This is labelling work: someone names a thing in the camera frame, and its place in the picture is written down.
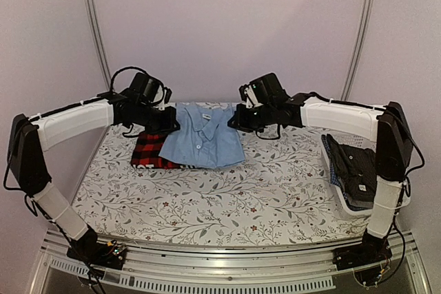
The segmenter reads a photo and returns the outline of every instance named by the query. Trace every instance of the floral tablecloth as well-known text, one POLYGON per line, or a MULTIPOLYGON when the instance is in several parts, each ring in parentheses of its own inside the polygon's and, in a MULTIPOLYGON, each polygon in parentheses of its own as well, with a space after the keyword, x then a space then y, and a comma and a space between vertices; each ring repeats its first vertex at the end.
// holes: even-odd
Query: floral tablecloth
MULTIPOLYGON (((170 170, 132 168, 136 139, 122 137, 126 131, 110 128, 73 202, 99 233, 175 244, 270 246, 358 237, 367 225, 367 218, 340 217, 320 154, 320 135, 329 130, 288 127, 279 140, 240 132, 243 164, 170 170)), ((270 127, 263 135, 275 133, 270 127)), ((337 140, 344 135, 332 134, 337 140)))

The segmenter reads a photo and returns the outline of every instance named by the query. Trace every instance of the folded shirt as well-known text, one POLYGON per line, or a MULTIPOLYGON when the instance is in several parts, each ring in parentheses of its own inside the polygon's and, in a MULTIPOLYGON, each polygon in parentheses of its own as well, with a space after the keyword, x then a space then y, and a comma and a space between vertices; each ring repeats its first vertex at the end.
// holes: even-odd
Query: folded shirt
POLYGON ((207 109, 192 103, 176 105, 181 129, 165 139, 160 157, 201 168, 237 165, 245 160, 239 134, 227 126, 234 109, 207 109))
POLYGON ((159 152, 167 138, 166 134, 141 133, 136 141, 130 164, 137 169, 182 169, 187 165, 180 165, 159 156, 159 152))
POLYGON ((345 189, 343 187, 343 185, 341 184, 340 180, 338 179, 338 176, 336 174, 336 170, 334 168, 334 165, 332 164, 331 161, 331 150, 329 148, 328 145, 328 141, 326 139, 325 135, 322 135, 322 143, 323 146, 325 146, 325 150, 326 153, 328 155, 328 159, 329 159, 329 182, 332 185, 335 185, 337 187, 340 187, 342 194, 343 194, 343 198, 345 199, 346 205, 347 207, 352 210, 352 211, 362 211, 362 210, 366 210, 366 209, 372 209, 372 207, 367 207, 367 206, 357 206, 357 205, 353 205, 353 200, 348 196, 348 194, 345 192, 345 189))
POLYGON ((373 202, 377 190, 375 152, 369 148, 339 144, 330 134, 326 135, 326 140, 329 159, 345 192, 354 200, 373 202))

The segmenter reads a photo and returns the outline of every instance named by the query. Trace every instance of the plaid shirt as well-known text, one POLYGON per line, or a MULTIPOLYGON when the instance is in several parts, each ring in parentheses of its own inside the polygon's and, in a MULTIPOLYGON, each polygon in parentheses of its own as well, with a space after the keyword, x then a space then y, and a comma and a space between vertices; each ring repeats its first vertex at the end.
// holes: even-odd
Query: plaid shirt
POLYGON ((186 165, 170 162, 159 156, 166 134, 139 134, 130 164, 135 168, 182 169, 186 165))

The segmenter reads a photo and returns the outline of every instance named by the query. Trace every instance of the white basket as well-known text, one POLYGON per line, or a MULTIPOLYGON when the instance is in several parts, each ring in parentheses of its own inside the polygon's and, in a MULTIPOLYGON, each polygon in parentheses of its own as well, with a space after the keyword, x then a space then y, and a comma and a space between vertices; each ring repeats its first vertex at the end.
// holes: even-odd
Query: white basket
MULTIPOLYGON (((375 143, 371 142, 370 140, 364 139, 363 137, 354 136, 351 134, 332 134, 334 139, 339 144, 345 144, 350 145, 358 148, 370 148, 375 151, 375 143)), ((325 146, 323 145, 322 138, 320 137, 320 148, 322 149, 322 160, 323 164, 325 165, 325 174, 328 178, 330 178, 329 175, 329 158, 328 154, 326 152, 325 146)), ((350 220, 352 218, 363 218, 368 217, 372 214, 372 209, 365 209, 365 210, 359 210, 354 211, 351 210, 346 203, 345 197, 343 196, 343 192, 340 187, 332 185, 329 183, 329 186, 331 187, 331 190, 333 191, 335 196, 338 196, 338 199, 340 201, 341 209, 340 209, 340 216, 344 220, 350 220)), ((403 201, 402 201, 402 207, 407 206, 410 203, 410 198, 404 195, 403 201)))

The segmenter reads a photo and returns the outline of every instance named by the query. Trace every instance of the shirt collar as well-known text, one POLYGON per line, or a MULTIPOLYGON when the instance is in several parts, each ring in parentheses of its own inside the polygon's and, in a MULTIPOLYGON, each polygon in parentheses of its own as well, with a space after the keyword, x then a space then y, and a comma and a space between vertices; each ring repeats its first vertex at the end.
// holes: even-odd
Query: shirt collar
POLYGON ((213 139, 214 133, 216 132, 216 129, 223 117, 223 110, 208 109, 193 103, 185 107, 185 110, 192 120, 193 130, 197 132, 202 131, 208 140, 213 139), (212 117, 211 120, 205 122, 205 120, 202 118, 202 114, 210 115, 212 117))

